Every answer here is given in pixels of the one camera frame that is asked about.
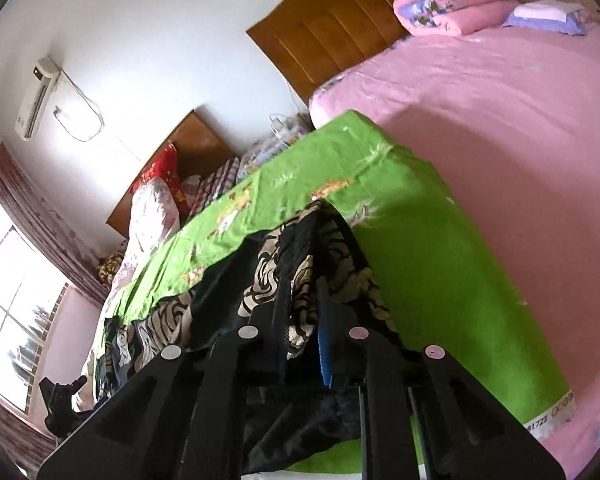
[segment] green cloth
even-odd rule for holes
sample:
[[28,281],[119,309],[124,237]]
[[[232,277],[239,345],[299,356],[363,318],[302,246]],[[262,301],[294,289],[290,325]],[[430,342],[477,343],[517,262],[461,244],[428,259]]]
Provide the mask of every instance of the green cloth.
[[[186,224],[126,288],[115,313],[124,323],[143,319],[246,235],[277,227],[316,196],[352,225],[407,348],[443,346],[522,423],[568,391],[526,303],[435,168],[355,112],[299,140]],[[356,446],[341,444],[295,468],[359,472]]]

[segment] purple pillow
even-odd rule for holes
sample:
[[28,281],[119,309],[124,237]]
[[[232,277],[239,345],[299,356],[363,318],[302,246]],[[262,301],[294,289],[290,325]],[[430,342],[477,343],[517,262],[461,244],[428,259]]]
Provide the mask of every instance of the purple pillow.
[[589,30],[590,20],[586,16],[586,12],[576,10],[567,14],[567,21],[559,20],[544,20],[541,18],[521,18],[512,12],[503,27],[528,27],[540,28],[542,30],[550,30],[552,32],[562,32],[570,36],[584,36]]

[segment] wooden bed frame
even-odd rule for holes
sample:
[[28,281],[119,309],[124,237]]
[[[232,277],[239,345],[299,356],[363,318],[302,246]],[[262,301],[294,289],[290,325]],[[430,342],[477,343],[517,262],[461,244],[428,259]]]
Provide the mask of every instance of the wooden bed frame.
[[[170,142],[178,150],[178,176],[181,180],[194,174],[205,178],[236,156],[222,139],[203,123],[194,110],[176,126],[132,182],[154,163]],[[107,224],[125,238],[129,238],[131,201],[132,194],[128,190],[107,219]]]
[[247,34],[307,103],[321,84],[407,31],[394,0],[284,0]]

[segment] red pillow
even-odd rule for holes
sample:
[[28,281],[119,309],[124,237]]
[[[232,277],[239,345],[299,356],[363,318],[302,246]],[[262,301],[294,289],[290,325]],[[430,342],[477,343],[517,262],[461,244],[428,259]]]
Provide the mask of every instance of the red pillow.
[[189,204],[180,187],[180,177],[178,176],[178,152],[173,144],[169,144],[164,151],[158,155],[154,163],[148,170],[142,172],[138,179],[131,186],[131,193],[135,193],[142,184],[146,184],[152,178],[159,177],[165,181],[173,201],[180,213],[180,216],[186,218],[189,215]]

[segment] air conditioner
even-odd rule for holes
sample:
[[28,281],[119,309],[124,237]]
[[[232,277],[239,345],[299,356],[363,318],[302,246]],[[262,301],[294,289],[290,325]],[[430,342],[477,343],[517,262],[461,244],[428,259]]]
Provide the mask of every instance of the air conditioner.
[[27,92],[16,120],[16,133],[23,140],[29,140],[36,134],[59,75],[60,69],[50,57],[45,57],[36,63],[32,75],[27,76]]

